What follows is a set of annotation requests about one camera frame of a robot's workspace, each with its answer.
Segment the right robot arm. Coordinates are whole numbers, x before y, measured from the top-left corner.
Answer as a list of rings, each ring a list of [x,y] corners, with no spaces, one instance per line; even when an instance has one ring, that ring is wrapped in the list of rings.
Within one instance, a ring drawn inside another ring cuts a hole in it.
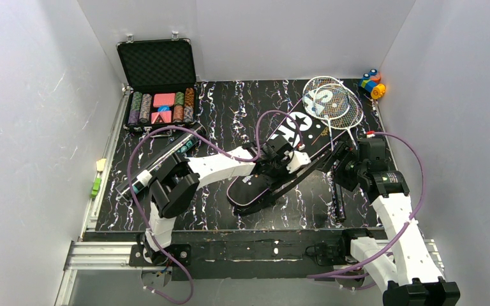
[[[365,269],[382,292],[384,305],[455,305],[461,293],[445,280],[427,249],[402,173],[390,170],[379,133],[358,141],[357,149],[339,142],[332,153],[334,182],[349,191],[360,187],[381,219],[388,243],[367,231],[343,233],[343,250]]]

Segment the black shuttlecock tube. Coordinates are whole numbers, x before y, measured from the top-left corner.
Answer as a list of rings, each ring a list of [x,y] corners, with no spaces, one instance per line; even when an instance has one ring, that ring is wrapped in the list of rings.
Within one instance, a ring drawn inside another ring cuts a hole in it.
[[[132,200],[132,193],[138,194],[143,189],[149,186],[154,178],[155,172],[160,168],[164,160],[170,157],[172,154],[178,153],[186,155],[193,147],[198,145],[200,140],[189,133],[184,133],[177,137],[173,142],[168,144],[165,149],[154,155],[144,164],[139,167],[131,167],[132,174],[132,187],[133,192],[131,192],[128,185],[128,179],[124,179],[124,182],[116,187],[116,200],[117,201],[130,201]]]

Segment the black racket bag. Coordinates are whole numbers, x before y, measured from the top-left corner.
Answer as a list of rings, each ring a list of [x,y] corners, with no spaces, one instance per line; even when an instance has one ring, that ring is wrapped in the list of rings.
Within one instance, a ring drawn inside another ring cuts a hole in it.
[[[311,162],[293,174],[253,174],[235,178],[226,190],[228,202],[233,206],[233,214],[245,216],[273,206],[275,201],[303,181],[313,171],[328,172],[334,159],[330,156],[336,146],[336,138],[342,132],[333,131],[329,136],[328,127],[323,121],[310,116],[306,107],[308,99],[301,99],[289,110],[299,126],[283,117],[277,128],[271,133],[269,142],[279,144],[282,139],[295,145],[303,143]]]

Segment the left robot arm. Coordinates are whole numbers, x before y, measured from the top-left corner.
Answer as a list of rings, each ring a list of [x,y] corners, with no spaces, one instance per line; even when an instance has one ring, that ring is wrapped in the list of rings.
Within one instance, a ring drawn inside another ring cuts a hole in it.
[[[152,174],[148,185],[151,211],[140,239],[143,257],[153,263],[161,250],[171,245],[175,220],[187,211],[197,190],[237,177],[291,178],[310,161],[303,147],[295,148],[282,137],[206,157],[172,154]]]

